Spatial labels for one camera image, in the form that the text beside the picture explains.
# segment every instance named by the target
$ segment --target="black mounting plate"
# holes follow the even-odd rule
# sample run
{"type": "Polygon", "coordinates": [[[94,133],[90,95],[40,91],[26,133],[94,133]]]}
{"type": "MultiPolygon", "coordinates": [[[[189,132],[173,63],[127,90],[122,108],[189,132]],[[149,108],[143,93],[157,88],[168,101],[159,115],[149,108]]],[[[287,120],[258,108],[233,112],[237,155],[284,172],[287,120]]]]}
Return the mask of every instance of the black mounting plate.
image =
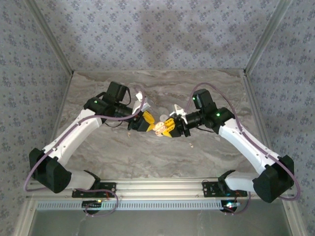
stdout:
{"type": "Polygon", "coordinates": [[[220,198],[220,197],[247,197],[247,192],[238,190],[238,191],[230,191],[228,193],[223,193],[223,191],[219,188],[218,182],[208,182],[206,180],[202,181],[202,191],[203,196],[205,198],[220,198]]]}
{"type": "Polygon", "coordinates": [[[98,201],[83,201],[81,204],[81,207],[84,209],[83,211],[87,212],[90,215],[96,214],[99,212],[99,210],[85,210],[85,207],[89,205],[89,208],[101,208],[102,203],[99,203],[98,201]]]}
{"type": "MultiPolygon", "coordinates": [[[[111,190],[112,192],[116,193],[116,186],[117,184],[114,182],[101,182],[99,183],[98,189],[106,189],[111,190]]],[[[105,193],[105,192],[94,192],[94,193],[88,193],[83,192],[80,190],[75,190],[72,192],[73,198],[114,198],[114,195],[111,193],[105,193]]]]}

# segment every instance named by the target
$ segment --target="blue floral wallpaper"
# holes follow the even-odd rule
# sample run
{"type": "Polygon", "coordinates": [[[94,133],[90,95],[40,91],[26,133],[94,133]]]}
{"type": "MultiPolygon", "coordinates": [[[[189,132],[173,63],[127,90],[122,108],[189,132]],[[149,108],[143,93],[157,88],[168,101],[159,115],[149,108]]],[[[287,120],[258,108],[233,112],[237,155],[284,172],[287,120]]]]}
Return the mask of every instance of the blue floral wallpaper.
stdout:
{"type": "Polygon", "coordinates": [[[49,141],[69,76],[23,1],[1,0],[0,9],[0,236],[9,236],[28,153],[49,141]]]}
{"type": "Polygon", "coordinates": [[[290,154],[315,235],[315,2],[295,0],[251,74],[273,148],[290,154]]]}
{"type": "Polygon", "coordinates": [[[72,69],[244,68],[278,0],[36,0],[72,69]]]}

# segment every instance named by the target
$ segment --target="wire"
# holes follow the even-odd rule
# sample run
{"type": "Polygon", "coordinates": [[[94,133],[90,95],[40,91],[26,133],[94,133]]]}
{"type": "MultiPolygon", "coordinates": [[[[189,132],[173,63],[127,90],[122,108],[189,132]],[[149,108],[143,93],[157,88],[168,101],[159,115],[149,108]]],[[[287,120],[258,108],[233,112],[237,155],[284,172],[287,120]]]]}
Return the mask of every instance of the wire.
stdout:
{"type": "Polygon", "coordinates": [[[295,183],[295,185],[296,185],[296,189],[297,189],[297,193],[296,193],[295,197],[293,197],[293,198],[285,198],[285,197],[279,196],[279,198],[282,199],[282,200],[286,200],[286,201],[296,201],[296,200],[298,200],[298,199],[300,198],[300,196],[301,196],[301,187],[300,187],[300,184],[299,184],[297,178],[294,176],[294,174],[293,174],[284,164],[282,164],[277,158],[275,158],[275,157],[273,157],[272,155],[268,154],[268,152],[266,152],[266,151],[265,151],[264,149],[262,149],[259,145],[257,145],[257,144],[243,131],[243,128],[242,128],[242,126],[241,126],[241,122],[240,122],[240,120],[239,120],[239,118],[238,118],[238,116],[237,116],[237,113],[236,113],[236,111],[235,111],[235,109],[234,109],[232,103],[231,103],[230,100],[224,95],[224,93],[221,92],[216,86],[214,86],[214,85],[212,85],[212,84],[210,84],[210,83],[208,83],[208,82],[202,82],[202,83],[197,84],[197,85],[192,89],[192,91],[191,91],[191,93],[190,93],[190,95],[189,95],[189,99],[188,99],[188,103],[187,103],[187,105],[186,105],[186,107],[185,107],[185,111],[186,111],[186,112],[188,111],[189,105],[190,105],[191,100],[192,100],[192,97],[193,97],[193,93],[194,93],[194,92],[197,90],[197,88],[198,88],[199,86],[201,86],[201,85],[208,85],[208,86],[210,86],[211,88],[213,88],[214,90],[216,90],[216,91],[227,101],[227,103],[229,104],[229,106],[230,106],[231,109],[232,109],[233,114],[235,115],[235,120],[236,120],[237,126],[238,126],[238,128],[240,129],[242,135],[246,138],[246,140],[247,140],[248,142],[250,142],[255,148],[257,148],[261,153],[263,153],[266,157],[270,158],[271,160],[273,160],[274,162],[276,162],[279,166],[281,166],[281,167],[285,170],[285,172],[287,172],[287,174],[292,178],[292,180],[294,181],[294,183],[295,183]]]}
{"type": "Polygon", "coordinates": [[[118,205],[119,205],[119,199],[118,199],[117,194],[114,193],[114,192],[111,191],[111,190],[107,190],[107,189],[85,190],[85,189],[81,189],[81,188],[78,188],[77,190],[83,191],[83,192],[87,192],[87,193],[105,192],[107,196],[108,196],[108,193],[110,193],[110,194],[114,195],[114,197],[115,197],[115,199],[116,199],[116,204],[115,204],[115,206],[113,207],[113,209],[111,209],[110,212],[105,213],[105,214],[98,214],[98,215],[89,214],[89,213],[88,213],[88,208],[89,208],[93,203],[87,204],[87,205],[85,206],[85,209],[84,209],[84,212],[85,212],[86,216],[90,216],[90,217],[104,217],[104,216],[107,216],[107,215],[110,215],[111,213],[113,213],[113,212],[117,209],[117,207],[118,207],[118,205]]]}
{"type": "Polygon", "coordinates": [[[236,195],[238,195],[241,198],[240,204],[243,204],[243,197],[242,197],[242,195],[238,191],[235,191],[235,193],[236,193],[236,195]]]}
{"type": "Polygon", "coordinates": [[[123,122],[121,121],[118,125],[116,125],[116,126],[111,126],[111,125],[107,124],[106,122],[104,122],[104,124],[106,124],[108,127],[111,127],[111,128],[117,128],[118,126],[121,126],[122,123],[123,123],[123,122]]]}
{"type": "Polygon", "coordinates": [[[245,205],[245,207],[243,208],[243,209],[241,209],[240,211],[238,211],[238,212],[233,212],[231,209],[229,209],[229,208],[227,208],[227,207],[223,207],[225,210],[228,210],[228,211],[230,211],[231,213],[231,215],[238,215],[238,214],[241,214],[241,213],[243,213],[244,211],[246,211],[247,209],[248,209],[248,207],[250,206],[250,203],[251,203],[251,198],[252,198],[252,195],[251,195],[251,192],[248,192],[248,200],[247,200],[247,202],[246,202],[246,205],[245,205]]]}
{"type": "Polygon", "coordinates": [[[128,104],[126,104],[126,106],[128,106],[131,103],[131,94],[130,94],[130,89],[128,87],[127,87],[127,92],[129,95],[129,102],[128,102],[128,104]]]}
{"type": "Polygon", "coordinates": [[[143,90],[140,88],[139,91],[142,93],[142,96],[143,96],[143,99],[141,101],[141,104],[140,104],[140,107],[138,108],[138,110],[132,114],[132,115],[129,115],[129,116],[126,116],[126,117],[108,117],[108,116],[101,116],[101,115],[93,115],[93,116],[88,116],[88,117],[85,117],[83,119],[81,119],[80,121],[78,121],[74,126],[72,126],[71,128],[69,128],[64,135],[62,135],[60,137],[60,139],[56,142],[56,144],[50,149],[48,150],[36,163],[35,165],[33,166],[33,168],[31,169],[31,171],[29,172],[28,176],[26,177],[26,180],[24,182],[24,185],[23,185],[23,190],[25,192],[34,192],[34,191],[37,191],[37,190],[43,190],[43,189],[47,189],[47,188],[37,188],[37,189],[27,189],[27,185],[32,177],[32,175],[34,174],[35,170],[38,168],[38,166],[45,160],[45,158],[53,152],[53,149],[57,148],[60,143],[79,125],[81,125],[82,122],[85,122],[86,120],[89,120],[89,119],[92,119],[92,118],[103,118],[103,119],[109,119],[109,120],[125,120],[125,119],[130,119],[130,118],[133,118],[134,116],[138,115],[139,112],[141,111],[141,109],[143,108],[143,105],[144,105],[144,92],[143,90]]]}
{"type": "Polygon", "coordinates": [[[202,129],[202,128],[199,128],[199,127],[196,127],[197,129],[199,130],[202,130],[202,131],[206,131],[206,132],[209,132],[209,133],[214,133],[214,131],[211,131],[211,130],[207,130],[207,129],[202,129]]]}
{"type": "Polygon", "coordinates": [[[201,184],[203,185],[204,182],[209,182],[208,180],[204,179],[201,184]]]}

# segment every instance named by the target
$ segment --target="small object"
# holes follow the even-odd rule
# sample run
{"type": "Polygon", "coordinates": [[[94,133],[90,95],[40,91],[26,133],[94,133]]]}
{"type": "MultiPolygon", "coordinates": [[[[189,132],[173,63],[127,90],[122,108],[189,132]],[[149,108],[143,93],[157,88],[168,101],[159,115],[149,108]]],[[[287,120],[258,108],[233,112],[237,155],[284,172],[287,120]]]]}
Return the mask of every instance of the small object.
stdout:
{"type": "Polygon", "coordinates": [[[161,115],[159,117],[159,121],[161,121],[161,122],[165,122],[167,119],[168,119],[168,115],[161,115]]]}
{"type": "Polygon", "coordinates": [[[156,132],[156,135],[159,137],[163,136],[162,133],[166,129],[166,126],[164,125],[164,122],[158,122],[153,130],[156,132]]]}

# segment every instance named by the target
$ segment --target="white vent strip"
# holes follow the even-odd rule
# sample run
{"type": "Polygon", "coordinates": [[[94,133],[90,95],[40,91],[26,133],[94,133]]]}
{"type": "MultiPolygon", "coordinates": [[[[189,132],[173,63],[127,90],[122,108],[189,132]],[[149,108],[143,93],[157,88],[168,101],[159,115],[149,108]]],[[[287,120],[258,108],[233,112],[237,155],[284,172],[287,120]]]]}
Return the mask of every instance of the white vent strip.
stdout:
{"type": "MultiPolygon", "coordinates": [[[[39,201],[37,210],[82,210],[82,201],[39,201]]],[[[110,210],[115,201],[102,202],[94,210],[110,210]]],[[[212,210],[222,209],[220,200],[120,201],[117,210],[212,210]]]]}

